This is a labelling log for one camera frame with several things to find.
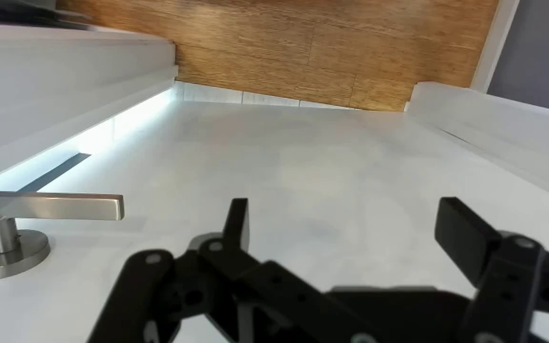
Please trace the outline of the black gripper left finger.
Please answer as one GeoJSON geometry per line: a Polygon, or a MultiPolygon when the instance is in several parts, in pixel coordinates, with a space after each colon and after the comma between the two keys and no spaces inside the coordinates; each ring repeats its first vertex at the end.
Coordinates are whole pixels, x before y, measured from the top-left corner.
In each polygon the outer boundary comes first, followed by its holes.
{"type": "Polygon", "coordinates": [[[174,343],[182,322],[208,318],[229,343],[378,343],[350,307],[285,267],[247,252],[249,202],[226,227],[176,257],[144,250],[127,259],[88,343],[174,343]]]}

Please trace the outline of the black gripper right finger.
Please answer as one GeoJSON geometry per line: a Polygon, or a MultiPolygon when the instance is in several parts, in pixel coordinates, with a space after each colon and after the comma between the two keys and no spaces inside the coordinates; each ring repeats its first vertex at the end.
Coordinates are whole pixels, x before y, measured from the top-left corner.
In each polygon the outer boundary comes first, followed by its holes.
{"type": "Polygon", "coordinates": [[[494,229],[454,197],[439,202],[435,240],[477,290],[462,343],[546,343],[531,332],[534,313],[549,315],[549,252],[538,240],[494,229]]]}

